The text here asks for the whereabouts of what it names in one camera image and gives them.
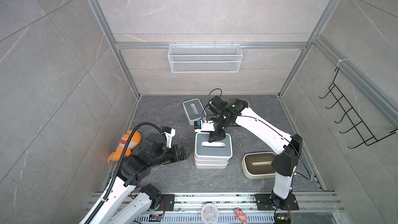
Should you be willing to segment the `grey lid tissue box front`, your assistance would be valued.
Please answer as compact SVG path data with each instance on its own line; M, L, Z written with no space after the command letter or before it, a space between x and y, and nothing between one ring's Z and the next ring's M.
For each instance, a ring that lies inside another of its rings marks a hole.
M221 141L209 142L210 134L199 132L195 136L195 158L209 161L229 161L233 156L232 140L229 134Z

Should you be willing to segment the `grey lid tissue box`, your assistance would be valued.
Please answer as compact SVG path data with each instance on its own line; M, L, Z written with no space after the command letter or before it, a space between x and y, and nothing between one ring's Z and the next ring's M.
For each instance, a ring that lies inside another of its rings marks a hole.
M183 102L183 109L190 125L206 116L204 107L199 99L192 99Z
M199 132L195 136L195 158L209 161L229 161L233 156L232 140L229 134L221 141L209 142L210 134Z

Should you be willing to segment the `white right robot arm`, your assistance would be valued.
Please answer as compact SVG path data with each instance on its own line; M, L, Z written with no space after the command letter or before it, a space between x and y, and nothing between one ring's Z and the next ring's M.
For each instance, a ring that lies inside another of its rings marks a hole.
M260 117L249 106L248 101L234 99L230 103L214 96L206 104L212 112L209 142L220 141L226 137L226 129L233 123L250 131L276 154L271 162L275 171L275 182L271 201L275 209L288 206L292 195L292 183L296 167L302 161L303 139L300 135L290 135Z

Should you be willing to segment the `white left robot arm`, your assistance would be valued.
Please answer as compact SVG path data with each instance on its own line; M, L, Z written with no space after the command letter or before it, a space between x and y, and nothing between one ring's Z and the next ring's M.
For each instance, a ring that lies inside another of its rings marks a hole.
M130 224L145 211L159 207L161 191L148 184L140 186L138 195L126 207L117 211L153 167L184 161L192 154L192 147L185 142L168 148L165 138L165 134L151 133L141 141L137 154L122 159L120 169L83 218L82 224Z

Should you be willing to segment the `brown lid tissue box back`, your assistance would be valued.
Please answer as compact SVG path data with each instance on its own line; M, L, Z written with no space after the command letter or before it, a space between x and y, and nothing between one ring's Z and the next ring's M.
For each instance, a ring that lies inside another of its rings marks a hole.
M246 108L250 107L250 103L249 103L247 100L245 100L245 99L240 99L239 101L241 102L241 104L242 104L244 107L246 107Z

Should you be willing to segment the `brown lid tissue box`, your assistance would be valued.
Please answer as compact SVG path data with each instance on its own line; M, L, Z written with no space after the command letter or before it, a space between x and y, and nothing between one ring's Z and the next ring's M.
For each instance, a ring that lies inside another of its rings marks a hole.
M241 102L241 104L242 104L244 107L246 107L246 108L250 107L250 103L249 103L247 100L245 100L245 99L240 99L239 101Z
M275 157L274 152L255 152L244 155L241 161L244 175L249 179L274 178L275 170L272 162Z

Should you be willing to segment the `grey lid tissue box back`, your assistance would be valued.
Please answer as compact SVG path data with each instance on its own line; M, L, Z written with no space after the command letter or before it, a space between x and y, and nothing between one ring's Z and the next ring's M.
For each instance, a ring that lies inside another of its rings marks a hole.
M206 116L204 107L199 99L192 99L183 102L183 109L190 125Z

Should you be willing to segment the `brown lid tissue box front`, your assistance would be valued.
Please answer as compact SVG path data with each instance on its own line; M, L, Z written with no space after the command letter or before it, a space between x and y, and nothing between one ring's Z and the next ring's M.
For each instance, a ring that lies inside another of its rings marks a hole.
M241 161L244 175L249 179L274 178L275 170L272 162L275 157L274 152L255 152L244 155Z

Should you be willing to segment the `orange shark plush toy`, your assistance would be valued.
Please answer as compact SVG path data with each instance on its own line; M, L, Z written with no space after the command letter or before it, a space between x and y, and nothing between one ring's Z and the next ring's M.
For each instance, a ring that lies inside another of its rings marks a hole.
M107 158L107 163L110 163L111 161L118 161L121 157L121 154L123 152L123 149L125 147L125 144L127 143L128 138L132 135L133 130L129 130L125 132L125 134L122 136L119 146L117 147L116 151L112 152L108 158ZM131 138L131 141L127 147L127 150L125 152L125 156L129 156L132 152L132 150L138 146L138 144L141 142L141 134L139 131L136 131Z

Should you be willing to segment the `pink bear figurine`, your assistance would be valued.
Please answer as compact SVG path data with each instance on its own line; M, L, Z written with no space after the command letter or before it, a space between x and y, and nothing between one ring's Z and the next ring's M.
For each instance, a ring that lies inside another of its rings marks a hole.
M236 208L234 210L235 213L235 219L239 220L242 222L242 224L248 224L248 218L247 216L243 213L243 210L241 208Z

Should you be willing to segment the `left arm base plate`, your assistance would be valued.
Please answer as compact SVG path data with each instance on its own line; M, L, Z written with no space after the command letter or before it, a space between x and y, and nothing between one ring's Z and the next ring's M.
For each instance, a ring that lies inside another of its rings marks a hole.
M175 194L161 194L159 200L151 206L150 211L173 211L175 205Z

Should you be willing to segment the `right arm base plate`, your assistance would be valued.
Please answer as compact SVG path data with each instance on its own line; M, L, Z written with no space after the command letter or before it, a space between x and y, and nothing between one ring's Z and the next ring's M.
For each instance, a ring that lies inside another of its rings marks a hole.
M257 209L260 211L272 211L280 209L282 211L297 211L299 205L294 194L288 195L287 199L281 199L275 194L255 194L254 202L257 205Z

